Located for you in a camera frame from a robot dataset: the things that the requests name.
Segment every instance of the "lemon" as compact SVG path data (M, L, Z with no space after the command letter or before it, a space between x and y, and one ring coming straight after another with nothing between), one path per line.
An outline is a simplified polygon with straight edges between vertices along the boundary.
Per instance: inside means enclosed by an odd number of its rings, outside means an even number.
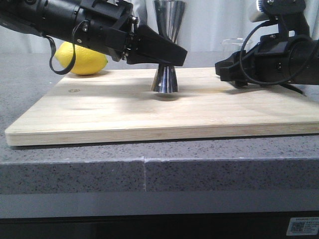
M95 74L108 63L106 55L82 46L75 45L75 53L76 60L71 72L77 75ZM67 67L73 56L72 43L63 42L54 56L62 67Z

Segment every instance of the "black cable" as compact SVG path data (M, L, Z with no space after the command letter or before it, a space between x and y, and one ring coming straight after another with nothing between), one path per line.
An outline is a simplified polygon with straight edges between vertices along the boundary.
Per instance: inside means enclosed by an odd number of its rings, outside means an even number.
M51 57L50 57L50 60L49 60L49 66L51 68L51 70L58 74L58 75L65 75L67 73L69 73L72 68L74 67L74 64L75 64L75 60L76 60L76 54L75 54L75 33L76 31L78 30L78 28L80 27L80 25L84 22L84 21L81 21L78 25L76 25L73 30L72 30L72 38L71 38L71 43L72 43L72 47L73 47L73 55L72 55L72 59L70 61L70 63L67 65L67 67L65 67L63 70L60 70L60 71L57 71L53 68L53 65L52 65L52 60L53 60L53 57L55 55L55 52L56 52L56 46L55 46L55 42L53 40L53 38L51 38L50 36L48 35L45 35L43 36L44 38L48 39L49 43L50 43L50 47L51 47Z
M239 55L239 64L240 64L240 69L242 71L242 73L244 74L244 76L250 80L251 82L253 82L254 84L258 84L258 85L262 85L262 86L271 86L271 85L280 85L283 83L286 83L288 81L290 81L292 78L296 77L297 75L299 75L306 67L307 65L310 63L310 61L312 60L312 58L314 57L314 55L316 54L316 52L319 49L319 41L317 42L317 44L314 46L311 54L309 55L308 59L303 63L303 65L299 68L299 70L297 70L293 75L291 75L288 78L285 78L283 80L279 80L279 81L274 81L274 82L263 82L263 81L258 81L255 80L253 78L251 78L245 71L244 67L243 67L243 52L245 49L245 46L247 44L247 42L249 41L249 39L251 38L251 36L261 27L263 26L270 26L270 25L275 25L277 24L277 21L265 21L261 24L259 24L258 26L256 26L246 37L246 39L244 40L244 43L240 49L240 55Z

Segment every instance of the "metal jigger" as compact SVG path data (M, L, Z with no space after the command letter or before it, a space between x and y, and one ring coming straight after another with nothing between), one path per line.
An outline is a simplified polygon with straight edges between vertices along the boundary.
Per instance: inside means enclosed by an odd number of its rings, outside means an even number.
M154 0L159 35L176 43L185 11L185 2L179 0ZM159 64L152 84L152 91L178 92L174 66Z

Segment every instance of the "speckled granite countertop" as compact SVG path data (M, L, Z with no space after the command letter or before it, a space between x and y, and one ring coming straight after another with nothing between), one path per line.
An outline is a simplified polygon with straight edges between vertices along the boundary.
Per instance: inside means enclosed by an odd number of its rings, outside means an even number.
M62 76L46 54L0 56L2 195L319 189L319 135L9 147L4 130ZM185 67L211 67L214 56L189 53ZM319 101L318 86L300 88Z

